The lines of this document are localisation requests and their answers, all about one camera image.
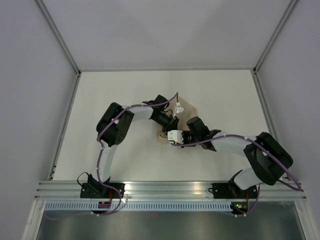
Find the beige cloth napkin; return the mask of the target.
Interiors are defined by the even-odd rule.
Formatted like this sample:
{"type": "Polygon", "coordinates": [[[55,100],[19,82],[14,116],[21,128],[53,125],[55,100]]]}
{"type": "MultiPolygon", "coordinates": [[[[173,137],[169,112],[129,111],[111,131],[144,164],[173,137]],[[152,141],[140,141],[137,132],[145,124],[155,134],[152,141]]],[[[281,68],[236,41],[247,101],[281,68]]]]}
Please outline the beige cloth napkin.
{"type": "MultiPolygon", "coordinates": [[[[198,116],[197,109],[189,102],[185,101],[182,97],[178,97],[180,106],[184,108],[184,112],[178,113],[176,117],[179,119],[177,129],[179,131],[188,131],[187,121],[193,117],[198,116]]],[[[162,132],[162,127],[159,124],[154,125],[155,139],[159,144],[168,144],[168,138],[165,133],[162,132]]]]}

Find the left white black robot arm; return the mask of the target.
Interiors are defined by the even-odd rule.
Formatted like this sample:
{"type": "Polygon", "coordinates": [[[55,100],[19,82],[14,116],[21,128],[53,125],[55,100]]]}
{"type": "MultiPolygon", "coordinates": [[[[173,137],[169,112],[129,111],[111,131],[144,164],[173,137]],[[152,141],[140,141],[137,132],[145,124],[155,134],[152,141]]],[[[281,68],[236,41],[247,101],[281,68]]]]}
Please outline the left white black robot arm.
{"type": "Polygon", "coordinates": [[[144,101],[140,104],[122,106],[116,102],[110,104],[99,120],[97,142],[100,144],[95,170],[87,175],[87,182],[81,187],[82,199],[121,199],[124,194],[123,183],[111,183],[111,166],[117,147],[125,140],[133,122],[152,120],[167,134],[178,129],[179,119],[172,112],[167,114],[167,108],[172,100],[177,100],[175,95],[167,100],[158,95],[154,100],[144,101]]]}

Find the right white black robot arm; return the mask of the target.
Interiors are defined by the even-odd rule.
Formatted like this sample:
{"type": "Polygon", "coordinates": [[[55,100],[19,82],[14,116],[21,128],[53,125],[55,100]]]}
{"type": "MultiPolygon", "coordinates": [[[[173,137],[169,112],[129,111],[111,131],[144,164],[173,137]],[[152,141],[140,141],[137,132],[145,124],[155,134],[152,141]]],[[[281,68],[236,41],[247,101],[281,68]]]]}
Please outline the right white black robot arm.
{"type": "Polygon", "coordinates": [[[188,130],[178,130],[173,139],[180,147],[199,145],[204,150],[236,154],[248,160],[250,167],[235,173],[227,183],[228,192],[234,198],[241,197],[246,190],[259,184],[275,185],[294,163],[268,132],[242,136],[210,130],[197,116],[186,124],[188,130]]]}

